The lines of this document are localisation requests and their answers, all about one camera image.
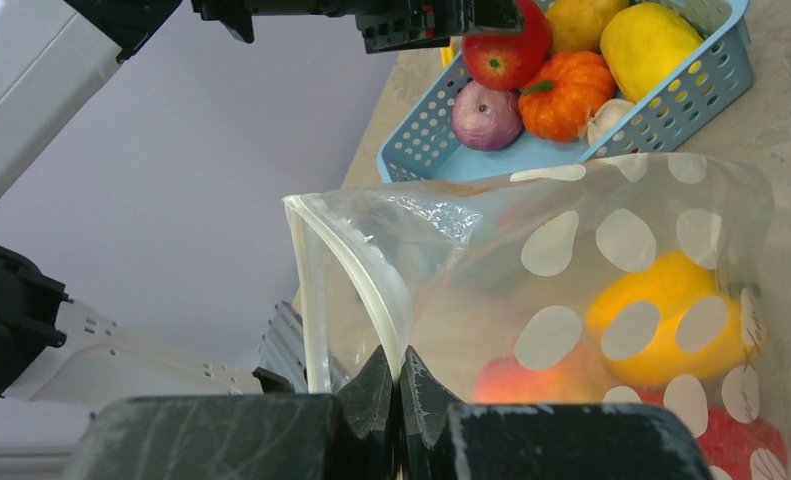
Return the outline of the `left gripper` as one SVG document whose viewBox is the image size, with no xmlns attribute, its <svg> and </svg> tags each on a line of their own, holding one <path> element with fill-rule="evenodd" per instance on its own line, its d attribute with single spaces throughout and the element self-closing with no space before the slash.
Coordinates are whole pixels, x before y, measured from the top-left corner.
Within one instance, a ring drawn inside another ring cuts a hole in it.
<svg viewBox="0 0 791 480">
<path fill-rule="evenodd" d="M 515 1 L 202 0 L 192 8 L 248 44 L 254 41 L 255 16 L 351 16 L 368 54 L 440 48 L 455 37 L 518 34 L 525 26 Z"/>
</svg>

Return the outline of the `red apple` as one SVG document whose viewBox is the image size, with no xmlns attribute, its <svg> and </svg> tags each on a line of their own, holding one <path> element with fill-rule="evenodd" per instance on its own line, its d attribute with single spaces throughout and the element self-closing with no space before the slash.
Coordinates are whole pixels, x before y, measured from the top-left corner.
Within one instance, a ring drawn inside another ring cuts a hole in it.
<svg viewBox="0 0 791 480">
<path fill-rule="evenodd" d="M 551 48 L 549 22 L 534 1 L 518 1 L 524 30 L 517 34 L 470 35 L 462 58 L 472 79 L 496 91 L 524 86 L 540 70 Z"/>
</svg>

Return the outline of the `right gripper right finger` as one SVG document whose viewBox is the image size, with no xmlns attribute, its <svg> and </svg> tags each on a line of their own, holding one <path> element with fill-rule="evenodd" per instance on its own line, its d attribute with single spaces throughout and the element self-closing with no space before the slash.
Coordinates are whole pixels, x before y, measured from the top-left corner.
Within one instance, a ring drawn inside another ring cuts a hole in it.
<svg viewBox="0 0 791 480">
<path fill-rule="evenodd" d="M 709 479 L 684 424 L 641 403 L 467 404 L 413 347 L 399 388 L 406 479 Z"/>
</svg>

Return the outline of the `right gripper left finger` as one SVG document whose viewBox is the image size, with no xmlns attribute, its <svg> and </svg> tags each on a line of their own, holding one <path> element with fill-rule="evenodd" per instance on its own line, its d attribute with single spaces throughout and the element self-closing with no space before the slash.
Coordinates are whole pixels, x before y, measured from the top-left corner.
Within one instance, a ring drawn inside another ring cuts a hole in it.
<svg viewBox="0 0 791 480">
<path fill-rule="evenodd" d="M 393 382 L 377 348 L 334 394 L 134 398 L 90 423 L 66 479 L 392 479 Z"/>
</svg>

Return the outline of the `red bell pepper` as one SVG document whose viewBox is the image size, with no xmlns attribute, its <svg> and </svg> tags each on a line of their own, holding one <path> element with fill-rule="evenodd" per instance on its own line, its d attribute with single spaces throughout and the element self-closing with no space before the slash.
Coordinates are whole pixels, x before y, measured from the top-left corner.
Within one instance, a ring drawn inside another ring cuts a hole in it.
<svg viewBox="0 0 791 480">
<path fill-rule="evenodd" d="M 760 417 L 738 420 L 702 386 L 639 389 L 639 399 L 674 413 L 689 429 L 716 479 L 787 479 L 783 434 Z"/>
</svg>

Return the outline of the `peach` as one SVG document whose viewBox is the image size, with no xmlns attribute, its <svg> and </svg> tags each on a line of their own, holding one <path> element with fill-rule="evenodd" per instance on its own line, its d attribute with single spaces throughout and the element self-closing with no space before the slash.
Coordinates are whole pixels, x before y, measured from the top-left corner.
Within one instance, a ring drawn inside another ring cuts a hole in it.
<svg viewBox="0 0 791 480">
<path fill-rule="evenodd" d="M 478 373 L 471 399 L 490 404 L 595 403 L 616 385 L 600 354 L 580 342 L 544 370 L 526 368 L 512 354 L 491 360 Z"/>
</svg>

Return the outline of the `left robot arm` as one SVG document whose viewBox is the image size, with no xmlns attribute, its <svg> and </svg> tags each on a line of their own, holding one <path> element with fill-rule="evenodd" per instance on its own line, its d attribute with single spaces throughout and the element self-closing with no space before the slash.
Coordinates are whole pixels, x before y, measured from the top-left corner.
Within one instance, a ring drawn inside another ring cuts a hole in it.
<svg viewBox="0 0 791 480">
<path fill-rule="evenodd" d="M 225 299 L 233 204 L 216 180 L 228 175 L 232 134 L 281 120 L 291 97 L 327 89 L 305 72 L 265 88 L 250 72 L 206 93 L 198 111 L 152 113 L 184 72 L 124 83 L 121 67 L 178 10 L 176 1 L 0 1 L 0 398 L 100 408 L 154 395 L 258 394 L 258 376 L 149 342 L 73 299 L 22 246 L 50 242 L 93 285 L 116 249 L 178 261 L 171 278 L 119 260 L 112 291 L 144 286 L 167 300 L 174 279 L 202 281 Z"/>
</svg>

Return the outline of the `yellow bell pepper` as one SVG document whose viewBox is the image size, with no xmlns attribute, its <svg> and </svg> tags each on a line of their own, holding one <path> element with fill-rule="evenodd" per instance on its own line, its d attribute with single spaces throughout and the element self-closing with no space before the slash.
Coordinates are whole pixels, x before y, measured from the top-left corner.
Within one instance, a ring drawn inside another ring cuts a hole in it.
<svg viewBox="0 0 791 480">
<path fill-rule="evenodd" d="M 672 251 L 603 290 L 585 325 L 621 383 L 654 387 L 716 377 L 760 353 L 769 331 L 754 302 L 751 289 L 727 295 L 712 271 Z"/>
</svg>

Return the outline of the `polka dot zip bag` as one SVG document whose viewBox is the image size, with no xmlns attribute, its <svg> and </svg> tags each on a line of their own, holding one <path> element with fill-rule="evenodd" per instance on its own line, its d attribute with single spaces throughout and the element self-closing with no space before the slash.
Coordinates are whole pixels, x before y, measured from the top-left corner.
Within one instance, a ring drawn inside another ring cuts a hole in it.
<svg viewBox="0 0 791 480">
<path fill-rule="evenodd" d="M 541 403 L 657 406 L 637 391 L 702 386 L 738 420 L 770 422 L 786 444 L 770 332 L 760 353 L 719 376 L 636 387 L 611 373 L 585 325 L 603 290 L 672 251 L 712 271 L 727 295 L 751 289 L 766 325 L 757 262 L 773 198 L 755 166 L 690 153 L 630 154 L 472 182 L 293 195 L 284 205 L 313 392 L 339 391 L 377 348 L 399 388 L 413 347 L 462 402 L 490 404 L 471 395 L 491 360 L 512 354 L 544 370 L 586 342 L 617 385 L 595 403 Z M 398 399 L 402 406 L 400 388 Z"/>
</svg>

